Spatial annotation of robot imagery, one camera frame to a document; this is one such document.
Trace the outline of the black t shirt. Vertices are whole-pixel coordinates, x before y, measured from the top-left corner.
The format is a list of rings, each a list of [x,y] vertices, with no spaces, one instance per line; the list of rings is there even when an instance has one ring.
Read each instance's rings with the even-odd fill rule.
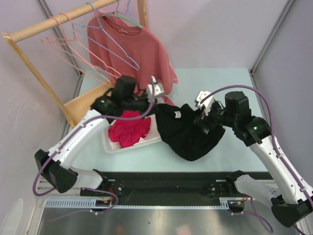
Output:
[[[165,103],[156,105],[149,112],[149,115],[156,117],[162,141],[190,162],[209,153],[225,134],[225,129],[221,126],[204,131],[195,123],[200,114],[201,110],[193,110],[188,104],[178,107]]]

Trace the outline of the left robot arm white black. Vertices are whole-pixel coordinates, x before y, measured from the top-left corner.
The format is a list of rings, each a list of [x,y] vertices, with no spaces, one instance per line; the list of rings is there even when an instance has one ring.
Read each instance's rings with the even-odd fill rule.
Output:
[[[38,174],[32,190],[36,196],[53,191],[65,193],[72,188],[86,188],[104,195],[108,183],[96,170],[74,168],[73,163],[90,139],[107,128],[112,120],[133,121],[149,114],[156,98],[156,80],[152,76],[144,96],[134,96],[136,80],[131,76],[118,78],[115,86],[99,96],[82,120],[48,151],[35,153]]]

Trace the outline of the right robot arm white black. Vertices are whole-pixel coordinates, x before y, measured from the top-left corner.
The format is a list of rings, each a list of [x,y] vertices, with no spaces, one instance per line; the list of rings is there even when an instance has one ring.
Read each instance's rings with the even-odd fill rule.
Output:
[[[249,99],[242,91],[225,95],[220,106],[212,93],[200,91],[195,99],[201,114],[196,123],[205,130],[229,127],[263,163],[277,188],[261,183],[242,171],[232,173],[225,184],[230,196],[246,194],[269,207],[274,217],[285,227],[291,227],[312,213],[310,200],[313,187],[291,165],[278,141],[271,136],[266,120],[252,115]]]

